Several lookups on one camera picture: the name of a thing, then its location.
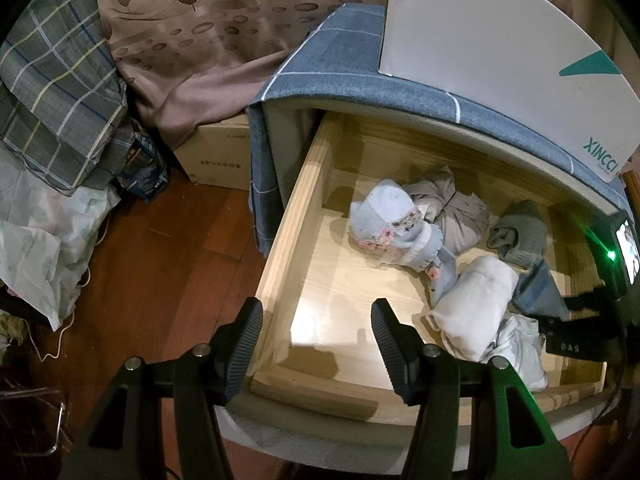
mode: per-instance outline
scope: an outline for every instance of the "screen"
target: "screen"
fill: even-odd
[[[622,250],[622,257],[625,259],[626,272],[629,275],[629,282],[633,284],[638,270],[640,270],[640,255],[638,255],[638,246],[634,239],[634,234],[629,227],[628,220],[625,221],[616,231],[618,243]]]

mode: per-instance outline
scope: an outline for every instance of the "metal screw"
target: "metal screw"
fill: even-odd
[[[491,359],[491,364],[498,368],[498,370],[505,370],[509,367],[509,362],[501,355],[497,355],[496,357]]]
[[[141,364],[142,364],[142,359],[135,356],[130,357],[129,359],[124,361],[124,367],[130,371],[137,370],[138,368],[140,368]]]
[[[440,355],[440,348],[438,345],[429,343],[422,347],[422,353],[427,357],[438,357]]]
[[[196,357],[205,357],[210,354],[211,347],[206,343],[199,343],[193,347],[192,352]]]

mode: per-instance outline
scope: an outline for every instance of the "drawer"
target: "drawer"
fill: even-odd
[[[594,211],[568,186],[440,136],[380,120],[328,112],[306,156],[256,296],[264,325],[250,367],[253,394],[354,420],[412,426],[418,407],[396,396],[370,325],[371,303],[387,298],[402,323],[442,345],[425,320],[424,276],[378,267],[349,235],[352,200],[383,178],[420,179],[447,164],[456,188],[476,193],[492,221],[512,202],[534,200],[548,226],[546,260],[563,295],[601,283],[576,219]],[[484,240],[458,258],[460,272]],[[602,390],[605,365],[543,353],[549,387],[543,411]],[[460,424],[470,424],[463,399]]]

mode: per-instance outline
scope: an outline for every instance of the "plaid fabric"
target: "plaid fabric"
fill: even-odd
[[[32,0],[0,47],[0,139],[50,186],[103,189],[134,133],[96,0]]]

